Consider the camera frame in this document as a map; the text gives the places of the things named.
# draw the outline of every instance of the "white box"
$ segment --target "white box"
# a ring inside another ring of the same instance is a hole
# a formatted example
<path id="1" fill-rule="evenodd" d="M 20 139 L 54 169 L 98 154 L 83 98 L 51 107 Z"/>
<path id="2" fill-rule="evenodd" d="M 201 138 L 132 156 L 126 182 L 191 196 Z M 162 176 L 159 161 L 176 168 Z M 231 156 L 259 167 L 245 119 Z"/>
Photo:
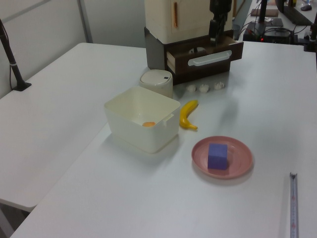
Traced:
<path id="1" fill-rule="evenodd" d="M 180 103 L 139 86 L 106 102 L 105 112 L 114 135 L 149 153 L 178 134 Z M 148 121 L 156 124 L 142 126 Z"/>
<path id="2" fill-rule="evenodd" d="M 209 10 L 210 0 L 145 0 L 144 2 L 146 28 L 163 44 L 206 36 L 209 33 L 210 20 L 213 19 L 213 13 Z M 225 31 L 232 29 L 232 10 L 233 8 L 228 13 Z"/>

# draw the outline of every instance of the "pink plate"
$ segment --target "pink plate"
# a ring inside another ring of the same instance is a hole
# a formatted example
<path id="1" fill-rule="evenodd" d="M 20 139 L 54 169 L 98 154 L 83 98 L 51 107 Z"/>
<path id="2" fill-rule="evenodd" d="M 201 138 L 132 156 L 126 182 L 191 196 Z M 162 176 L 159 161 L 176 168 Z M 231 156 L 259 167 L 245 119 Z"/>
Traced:
<path id="1" fill-rule="evenodd" d="M 228 145 L 228 168 L 208 169 L 208 149 L 210 143 Z M 245 174 L 253 164 L 250 149 L 241 141 L 227 136 L 211 136 L 199 141 L 192 150 L 195 165 L 208 176 L 217 179 L 233 179 Z"/>

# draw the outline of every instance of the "yellow banana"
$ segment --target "yellow banana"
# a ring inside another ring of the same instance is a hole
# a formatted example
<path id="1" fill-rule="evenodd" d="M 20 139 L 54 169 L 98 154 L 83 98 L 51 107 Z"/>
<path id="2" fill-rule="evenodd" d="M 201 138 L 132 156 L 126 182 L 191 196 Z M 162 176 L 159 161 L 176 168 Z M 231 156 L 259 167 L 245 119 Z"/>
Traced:
<path id="1" fill-rule="evenodd" d="M 179 125 L 186 129 L 197 130 L 197 126 L 192 125 L 187 117 L 198 106 L 198 100 L 191 100 L 186 103 L 180 110 Z"/>

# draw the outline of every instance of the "white small pieces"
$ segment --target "white small pieces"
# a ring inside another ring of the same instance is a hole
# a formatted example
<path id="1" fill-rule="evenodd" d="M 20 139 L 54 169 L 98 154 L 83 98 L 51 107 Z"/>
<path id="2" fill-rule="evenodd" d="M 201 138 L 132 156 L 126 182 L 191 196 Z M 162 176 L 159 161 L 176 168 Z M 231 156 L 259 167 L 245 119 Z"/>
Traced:
<path id="1" fill-rule="evenodd" d="M 207 84 L 200 85 L 199 91 L 202 92 L 202 93 L 208 92 L 209 91 L 209 85 L 207 85 Z"/>
<path id="2" fill-rule="evenodd" d="M 213 88 L 215 90 L 220 90 L 220 89 L 224 88 L 224 83 L 223 82 L 215 83 Z"/>
<path id="3" fill-rule="evenodd" d="M 193 93 L 196 91 L 196 86 L 194 84 L 191 84 L 191 85 L 188 85 L 186 89 L 188 92 Z"/>

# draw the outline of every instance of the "tape measure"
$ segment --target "tape measure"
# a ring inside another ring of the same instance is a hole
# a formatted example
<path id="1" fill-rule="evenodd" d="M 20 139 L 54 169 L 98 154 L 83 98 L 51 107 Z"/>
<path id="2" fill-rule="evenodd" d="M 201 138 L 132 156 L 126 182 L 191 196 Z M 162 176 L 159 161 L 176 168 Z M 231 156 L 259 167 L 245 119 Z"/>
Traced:
<path id="1" fill-rule="evenodd" d="M 290 173 L 291 179 L 291 238 L 298 237 L 298 202 L 297 202 L 297 174 Z"/>

